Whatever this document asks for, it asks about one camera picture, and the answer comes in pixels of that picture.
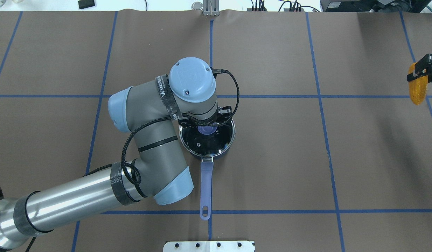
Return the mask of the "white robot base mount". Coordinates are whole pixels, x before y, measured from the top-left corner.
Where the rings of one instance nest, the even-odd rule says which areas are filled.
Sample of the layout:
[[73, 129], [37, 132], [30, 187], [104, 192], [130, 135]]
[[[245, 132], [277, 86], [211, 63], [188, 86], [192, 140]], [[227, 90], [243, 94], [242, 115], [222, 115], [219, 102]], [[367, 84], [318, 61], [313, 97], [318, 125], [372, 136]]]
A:
[[163, 246], [163, 252], [255, 252], [254, 241], [171, 241]]

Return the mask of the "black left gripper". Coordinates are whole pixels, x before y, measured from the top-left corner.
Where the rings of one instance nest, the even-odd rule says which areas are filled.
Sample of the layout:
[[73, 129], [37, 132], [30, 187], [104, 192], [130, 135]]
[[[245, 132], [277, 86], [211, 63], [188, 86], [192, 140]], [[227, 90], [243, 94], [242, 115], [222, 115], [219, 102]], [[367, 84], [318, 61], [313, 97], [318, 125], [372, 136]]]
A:
[[207, 119], [198, 119], [198, 115], [192, 113], [183, 113], [182, 119], [178, 120], [178, 124], [184, 128], [209, 126], [218, 127], [227, 124], [233, 117], [232, 107], [218, 107], [214, 113], [209, 113]]

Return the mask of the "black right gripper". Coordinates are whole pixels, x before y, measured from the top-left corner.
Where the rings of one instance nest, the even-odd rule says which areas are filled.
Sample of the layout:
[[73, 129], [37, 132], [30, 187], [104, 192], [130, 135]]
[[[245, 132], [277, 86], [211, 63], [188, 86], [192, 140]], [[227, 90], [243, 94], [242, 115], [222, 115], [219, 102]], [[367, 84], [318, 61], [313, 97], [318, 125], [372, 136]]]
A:
[[424, 81], [432, 83], [432, 53], [426, 54], [427, 62], [417, 62], [409, 67], [406, 81]]

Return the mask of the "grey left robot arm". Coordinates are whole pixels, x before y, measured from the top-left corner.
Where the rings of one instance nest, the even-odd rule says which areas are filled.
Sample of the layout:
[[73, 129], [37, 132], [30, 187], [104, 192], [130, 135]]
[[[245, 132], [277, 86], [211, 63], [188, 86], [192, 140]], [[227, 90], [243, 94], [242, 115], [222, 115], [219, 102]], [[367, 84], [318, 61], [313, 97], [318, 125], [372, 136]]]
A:
[[114, 126], [128, 133], [120, 161], [88, 172], [83, 177], [19, 199], [4, 198], [0, 189], [0, 252], [31, 244], [36, 237], [113, 208], [152, 197], [168, 205], [189, 196], [193, 181], [181, 150], [184, 137], [173, 122], [204, 136], [206, 142], [222, 143], [221, 155], [231, 142], [219, 136], [232, 124], [237, 111], [219, 107], [216, 77], [229, 70], [214, 69], [203, 59], [186, 57], [169, 74], [130, 86], [109, 97], [108, 112]]

